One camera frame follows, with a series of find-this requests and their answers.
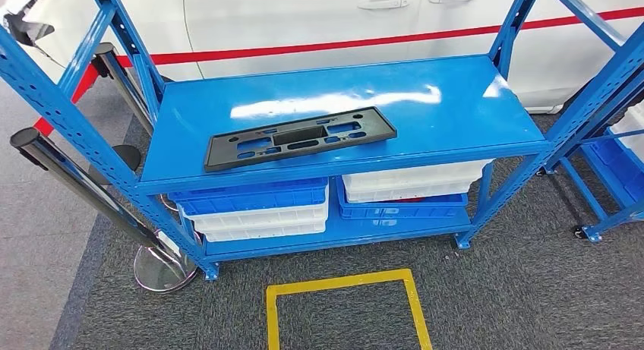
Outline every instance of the plastic storage bin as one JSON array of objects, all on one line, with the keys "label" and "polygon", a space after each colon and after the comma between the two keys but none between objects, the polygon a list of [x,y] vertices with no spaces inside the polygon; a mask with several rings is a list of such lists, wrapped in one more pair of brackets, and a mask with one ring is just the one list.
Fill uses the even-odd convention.
[{"label": "plastic storage bin", "polygon": [[324,196],[320,204],[205,215],[188,215],[181,204],[178,207],[208,241],[242,240],[323,232],[329,217],[328,187]]},{"label": "plastic storage bin", "polygon": [[634,200],[644,196],[644,163],[619,140],[600,140],[589,144],[606,169],[615,175]]},{"label": "plastic storage bin", "polygon": [[461,194],[492,159],[343,175],[350,203]]},{"label": "plastic storage bin", "polygon": [[350,203],[342,179],[336,179],[340,215],[344,219],[443,219],[467,205],[467,194],[425,197],[418,202]]},{"label": "plastic storage bin", "polygon": [[[614,134],[644,129],[644,103],[629,107],[624,117],[609,129]],[[631,149],[639,160],[644,161],[644,134],[620,137],[620,141]]]},{"label": "plastic storage bin", "polygon": [[312,178],[175,192],[168,194],[168,198],[180,204],[186,215],[191,216],[262,210],[324,203],[324,189],[328,184],[328,178]]}]

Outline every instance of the blue plastic crate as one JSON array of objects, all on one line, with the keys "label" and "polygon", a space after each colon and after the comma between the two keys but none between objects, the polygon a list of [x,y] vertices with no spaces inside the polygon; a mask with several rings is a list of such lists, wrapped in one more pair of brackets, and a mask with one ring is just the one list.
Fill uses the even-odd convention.
[{"label": "blue plastic crate", "polygon": [[426,197],[419,202],[349,203],[342,178],[335,181],[344,219],[445,219],[454,217],[467,205],[467,194]]},{"label": "blue plastic crate", "polygon": [[240,185],[168,194],[182,205],[187,215],[204,215],[264,208],[307,206],[326,200],[329,178],[277,181],[267,184]]},{"label": "blue plastic crate", "polygon": [[644,163],[631,149],[618,139],[599,140],[589,145],[633,200],[644,196]]}]

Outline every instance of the white car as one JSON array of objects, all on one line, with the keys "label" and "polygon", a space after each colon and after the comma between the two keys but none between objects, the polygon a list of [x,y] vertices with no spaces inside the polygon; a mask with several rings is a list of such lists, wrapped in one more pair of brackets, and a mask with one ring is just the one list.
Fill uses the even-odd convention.
[{"label": "white car", "polygon": [[[122,1],[173,80],[486,53],[512,2]],[[644,20],[644,0],[584,1],[624,36]],[[97,12],[94,0],[2,3],[5,27],[54,81]],[[111,30],[104,40],[118,45]],[[556,112],[611,55],[560,2],[538,0],[516,40],[509,82],[530,112]],[[166,64],[175,61],[186,62]]]}]

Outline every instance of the stanchion post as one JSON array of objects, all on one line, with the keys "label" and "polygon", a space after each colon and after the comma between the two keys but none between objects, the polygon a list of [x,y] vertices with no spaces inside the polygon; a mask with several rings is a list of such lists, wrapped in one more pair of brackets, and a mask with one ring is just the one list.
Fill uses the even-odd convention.
[{"label": "stanchion post", "polygon": [[13,134],[10,142],[22,156],[52,173],[141,245],[134,260],[134,276],[142,287],[153,292],[173,292],[194,278],[197,267],[188,256],[163,244],[153,231],[37,129],[24,128]]},{"label": "stanchion post", "polygon": [[100,43],[96,47],[96,57],[105,65],[109,76],[114,80],[118,92],[137,117],[145,131],[152,136],[153,126],[145,99],[142,97],[136,83],[130,78],[127,71],[116,60],[114,45]]}]

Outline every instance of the red line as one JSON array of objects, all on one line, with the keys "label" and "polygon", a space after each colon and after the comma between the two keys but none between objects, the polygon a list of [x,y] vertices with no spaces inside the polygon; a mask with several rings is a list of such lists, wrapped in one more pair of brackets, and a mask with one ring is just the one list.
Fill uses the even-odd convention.
[{"label": "red line", "polygon": [[[642,17],[644,16],[644,7],[600,12],[599,15],[604,20],[618,20],[622,18]],[[541,29],[545,27],[566,26],[566,25],[574,25],[574,24],[581,24],[581,21],[575,16],[557,17],[557,18],[550,18],[547,20],[525,22],[522,26],[522,29],[531,30],[531,29]],[[355,48],[360,46],[375,46],[375,45],[385,45],[385,44],[394,44],[394,43],[409,43],[413,41],[449,39],[452,37],[474,36],[474,35],[484,35],[487,33],[497,33],[499,29],[500,29],[500,25],[495,25],[495,26],[485,26],[485,27],[473,27],[469,29],[437,31],[433,33],[417,33],[413,35],[404,35],[404,36],[380,37],[376,39],[339,41],[334,43],[317,43],[317,44],[277,46],[277,47],[270,47],[270,48],[239,49],[239,50],[221,50],[221,51],[212,51],[212,52],[179,52],[179,53],[172,53],[172,54],[155,54],[151,56],[152,56],[152,60],[154,61],[154,64],[156,65],[190,63],[190,62],[196,62],[196,61],[249,58],[253,56],[290,54],[294,52],[316,52],[320,50]],[[132,66],[132,63],[130,63],[130,60],[128,59],[127,56],[122,55],[122,56],[118,56],[117,58],[118,58],[118,62],[123,67],[128,68]],[[85,72],[83,79],[78,84],[76,91],[74,92],[74,97],[72,98],[72,102],[76,103],[76,101],[78,101],[78,99],[80,99],[80,97],[83,96],[85,91],[92,86],[92,84],[94,83],[97,77],[98,77],[98,74],[96,70],[92,67],[92,65],[90,65],[87,71]],[[38,122],[34,125],[34,127],[38,128],[39,131],[41,131],[43,134],[50,134],[53,130],[53,128],[49,124],[47,124],[47,122],[42,118],[38,120]]]}]

